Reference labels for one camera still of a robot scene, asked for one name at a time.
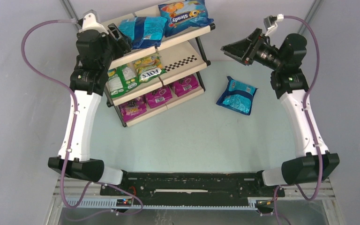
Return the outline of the teal blue candy bag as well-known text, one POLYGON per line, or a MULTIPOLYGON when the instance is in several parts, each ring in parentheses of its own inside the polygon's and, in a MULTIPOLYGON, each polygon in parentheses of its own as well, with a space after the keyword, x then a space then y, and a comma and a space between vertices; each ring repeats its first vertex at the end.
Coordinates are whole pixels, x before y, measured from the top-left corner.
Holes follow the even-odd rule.
POLYGON ((164 17, 134 17, 122 20, 119 30, 129 37, 132 49, 146 49, 161 45, 168 20, 164 17))
POLYGON ((254 96, 258 89, 252 85, 237 81, 231 76, 226 78, 228 80, 227 87, 217 100, 216 105, 243 115, 250 115, 254 96))

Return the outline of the green candy bag nutrition side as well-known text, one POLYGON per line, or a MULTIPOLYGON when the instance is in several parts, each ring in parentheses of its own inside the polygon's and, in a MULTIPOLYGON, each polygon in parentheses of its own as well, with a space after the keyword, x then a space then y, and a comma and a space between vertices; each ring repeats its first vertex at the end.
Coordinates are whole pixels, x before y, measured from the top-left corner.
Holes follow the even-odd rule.
POLYGON ((138 75, 130 63, 108 71, 107 87, 111 98, 120 97, 140 85, 138 75))

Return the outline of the green Fox's candy bag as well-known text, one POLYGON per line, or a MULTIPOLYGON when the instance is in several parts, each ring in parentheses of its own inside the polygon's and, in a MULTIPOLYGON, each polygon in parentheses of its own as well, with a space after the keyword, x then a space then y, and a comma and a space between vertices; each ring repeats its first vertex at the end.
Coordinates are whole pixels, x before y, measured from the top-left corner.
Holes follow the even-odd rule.
POLYGON ((148 83, 167 72, 162 65, 160 55, 153 53, 133 61, 133 66, 140 83, 148 83))

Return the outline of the magenta grape candy bag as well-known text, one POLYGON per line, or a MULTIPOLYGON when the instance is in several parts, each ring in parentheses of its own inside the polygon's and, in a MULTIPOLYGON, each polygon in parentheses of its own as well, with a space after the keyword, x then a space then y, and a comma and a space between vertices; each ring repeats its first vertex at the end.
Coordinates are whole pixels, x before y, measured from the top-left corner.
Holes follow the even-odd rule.
POLYGON ((168 86, 163 86, 144 95, 148 106, 152 108, 164 105, 172 99, 172 92, 168 86))
POLYGON ((119 105, 124 122, 128 122, 147 112, 144 96, 136 97, 119 105))
POLYGON ((181 97, 199 87, 197 78, 191 74, 169 84, 177 97, 181 97))

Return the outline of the blue fruit candy bag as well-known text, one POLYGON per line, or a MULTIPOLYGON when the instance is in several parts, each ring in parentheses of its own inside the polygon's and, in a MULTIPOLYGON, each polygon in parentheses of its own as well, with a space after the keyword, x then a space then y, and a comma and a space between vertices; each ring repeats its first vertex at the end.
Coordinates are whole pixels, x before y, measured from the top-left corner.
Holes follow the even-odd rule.
POLYGON ((176 35, 190 27, 205 27, 214 22, 209 18, 203 0, 185 0, 158 5, 160 15, 168 20, 165 37, 176 35))

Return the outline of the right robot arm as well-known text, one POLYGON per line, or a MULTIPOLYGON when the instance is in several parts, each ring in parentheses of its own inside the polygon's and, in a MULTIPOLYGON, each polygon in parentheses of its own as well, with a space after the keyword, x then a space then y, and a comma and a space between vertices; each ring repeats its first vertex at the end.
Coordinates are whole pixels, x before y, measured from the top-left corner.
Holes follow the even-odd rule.
POLYGON ((262 171, 266 186, 294 185, 325 180, 340 163, 324 143, 309 99, 306 78, 300 68, 307 53, 307 40, 300 34, 287 35, 280 48, 269 45, 269 37, 257 28, 247 38, 221 47, 225 55, 249 66, 258 62, 270 69, 270 83, 290 121, 295 141, 295 158, 275 169, 262 171))

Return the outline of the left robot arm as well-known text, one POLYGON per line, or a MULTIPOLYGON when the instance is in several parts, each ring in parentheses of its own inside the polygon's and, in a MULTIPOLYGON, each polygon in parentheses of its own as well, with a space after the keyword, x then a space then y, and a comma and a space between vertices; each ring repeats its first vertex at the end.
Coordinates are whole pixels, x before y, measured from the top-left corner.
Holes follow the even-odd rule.
POLYGON ((66 177, 118 185, 122 181, 123 171, 105 165, 101 159, 90 158, 90 138, 96 111, 108 81, 108 69, 112 61, 131 51, 131 42, 111 23, 101 31, 87 29, 78 33, 76 47, 79 54, 69 87, 77 102, 71 103, 64 143, 58 155, 48 159, 48 167, 57 173, 62 172, 70 144, 66 177))

